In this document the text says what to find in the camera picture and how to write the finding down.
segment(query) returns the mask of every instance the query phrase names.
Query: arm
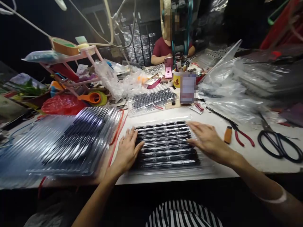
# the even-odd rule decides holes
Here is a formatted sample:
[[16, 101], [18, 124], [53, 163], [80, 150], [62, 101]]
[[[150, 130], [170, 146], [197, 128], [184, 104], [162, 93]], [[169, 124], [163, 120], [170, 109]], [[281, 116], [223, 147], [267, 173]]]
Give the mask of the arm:
[[[188, 122], [188, 126], [199, 138], [199, 140], [189, 139], [188, 142], [200, 148], [212, 160], [232, 168], [257, 197], [264, 200], [281, 198], [282, 187], [251, 166], [241, 154], [225, 144], [214, 126], [199, 122]], [[303, 204], [290, 193], [286, 192], [286, 195], [287, 199], [282, 203], [274, 204], [266, 201], [263, 203], [284, 225], [302, 226]]]
[[194, 46], [191, 46], [191, 48], [188, 50], [188, 57], [192, 56], [195, 53], [196, 49]]
[[166, 55], [166, 56], [162, 56], [162, 57], [157, 57], [157, 56], [155, 56], [155, 55], [152, 55], [152, 56], [151, 56], [151, 63], [152, 63], [153, 65], [162, 64], [162, 63], [164, 62], [164, 59], [165, 59], [166, 57], [171, 57], [171, 56], [172, 56], [171, 54]]
[[138, 131], [126, 131], [119, 142], [118, 152], [113, 164], [108, 168], [104, 179], [87, 201], [72, 227], [97, 226], [104, 211], [106, 201], [119, 177], [129, 170], [135, 162], [144, 142], [135, 147]]

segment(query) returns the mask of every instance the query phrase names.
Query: white bandage on wrist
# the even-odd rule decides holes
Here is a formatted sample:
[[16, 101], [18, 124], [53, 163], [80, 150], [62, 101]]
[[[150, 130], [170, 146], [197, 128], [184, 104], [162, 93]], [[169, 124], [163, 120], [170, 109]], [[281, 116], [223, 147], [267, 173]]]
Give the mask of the white bandage on wrist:
[[260, 198], [260, 197], [258, 197], [260, 200], [262, 200], [262, 201], [264, 201], [264, 202], [267, 202], [267, 203], [273, 203], [273, 204], [279, 204], [279, 203], [284, 203], [286, 200], [287, 200], [287, 194], [286, 194], [286, 191], [285, 191], [285, 189], [281, 186], [281, 185], [279, 185], [280, 187], [281, 187], [281, 189], [282, 189], [282, 192], [283, 192], [283, 194], [282, 194], [282, 196], [279, 198], [279, 199], [276, 199], [276, 200], [266, 200], [266, 199], [262, 199], [262, 198]]

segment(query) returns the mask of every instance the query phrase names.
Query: workbench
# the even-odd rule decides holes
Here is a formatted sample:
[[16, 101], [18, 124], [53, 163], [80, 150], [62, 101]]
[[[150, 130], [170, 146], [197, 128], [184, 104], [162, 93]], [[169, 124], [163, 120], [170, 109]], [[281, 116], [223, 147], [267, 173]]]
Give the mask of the workbench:
[[[171, 88], [173, 92], [180, 93], [180, 89], [176, 88], [175, 90]], [[134, 117], [127, 117], [125, 120], [125, 124], [121, 129], [121, 133], [119, 134], [117, 141], [121, 139], [123, 135], [125, 135], [126, 130], [131, 128], [134, 125], [139, 123], [144, 123], [152, 120], [165, 120], [171, 119], [176, 117], [185, 117], [189, 116], [193, 121], [198, 121], [204, 124], [213, 125], [216, 128], [217, 133], [221, 138], [224, 137], [224, 133], [226, 131], [227, 126], [230, 124], [225, 121], [224, 119], [220, 118], [214, 113], [208, 112], [206, 109], [202, 114], [199, 114], [189, 108], [189, 106], [181, 107], [181, 108], [174, 108], [168, 110], [157, 110], [153, 111], [148, 114], [134, 116]], [[13, 129], [13, 131], [21, 128], [23, 126], [20, 125], [19, 127]], [[292, 128], [286, 127], [279, 124], [271, 124], [271, 127], [274, 131], [279, 132], [288, 137], [296, 137], [297, 139], [292, 139], [294, 143], [297, 144], [298, 147], [301, 149], [303, 148], [303, 129], [302, 128]], [[245, 132], [248, 136], [252, 138], [255, 143], [255, 147], [252, 147], [250, 142], [244, 138], [242, 135], [239, 135], [240, 140], [244, 143], [245, 147], [242, 147], [235, 138], [235, 133], [233, 130], [231, 144], [229, 145], [232, 149], [242, 154], [245, 159], [255, 168], [264, 172], [264, 173], [297, 173], [303, 170], [303, 164], [295, 164], [286, 159], [276, 159], [268, 155], [259, 145], [257, 141], [257, 136], [260, 130], [256, 130], [252, 127], [247, 125], [240, 125], [239, 128]], [[263, 141], [264, 145], [271, 148], [268, 140]], [[118, 151], [118, 143], [115, 149], [113, 150], [114, 146], [110, 146], [109, 151], [106, 153], [106, 157], [102, 160], [102, 167], [100, 169], [99, 175], [95, 179], [91, 180], [83, 180], [83, 179], [73, 179], [73, 180], [54, 180], [54, 179], [47, 179], [43, 187], [60, 187], [60, 186], [68, 186], [68, 185], [87, 185], [87, 184], [98, 184], [102, 181], [102, 178], [106, 172], [106, 169], [110, 163], [112, 163], [115, 159], [116, 153]], [[284, 147], [288, 154], [293, 157], [297, 158], [296, 152], [290, 148], [288, 149], [287, 146]], [[225, 167], [221, 164], [212, 162], [212, 172], [200, 175], [197, 174], [188, 174], [187, 176], [182, 177], [169, 177], [169, 176], [161, 176], [161, 174], [154, 176], [152, 178], [146, 176], [131, 176], [131, 177], [124, 177], [122, 176], [118, 181], [117, 184], [134, 184], [134, 183], [152, 183], [152, 182], [166, 182], [166, 181], [182, 181], [182, 180], [201, 180], [201, 179], [214, 179], [214, 178], [231, 178], [231, 177], [238, 177], [238, 175], [230, 168]], [[41, 179], [37, 180], [36, 183], [30, 186], [31, 188], [36, 188], [39, 186]]]

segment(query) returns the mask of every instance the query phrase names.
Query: yellow cup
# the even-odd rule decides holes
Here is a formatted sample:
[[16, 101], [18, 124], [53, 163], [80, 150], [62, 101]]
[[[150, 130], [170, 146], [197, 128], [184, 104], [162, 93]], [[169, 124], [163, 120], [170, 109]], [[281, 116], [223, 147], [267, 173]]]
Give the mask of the yellow cup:
[[174, 86], [177, 88], [181, 87], [181, 73], [176, 72], [175, 70], [173, 71], [173, 75], [174, 75]]

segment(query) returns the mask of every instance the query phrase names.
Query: black and white striped clothing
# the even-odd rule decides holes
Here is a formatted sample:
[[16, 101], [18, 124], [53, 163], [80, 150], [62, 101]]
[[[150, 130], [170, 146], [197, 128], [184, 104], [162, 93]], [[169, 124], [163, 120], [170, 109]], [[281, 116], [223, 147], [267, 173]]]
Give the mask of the black and white striped clothing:
[[206, 207], [188, 200], [162, 203], [149, 216], [145, 227], [223, 227]]

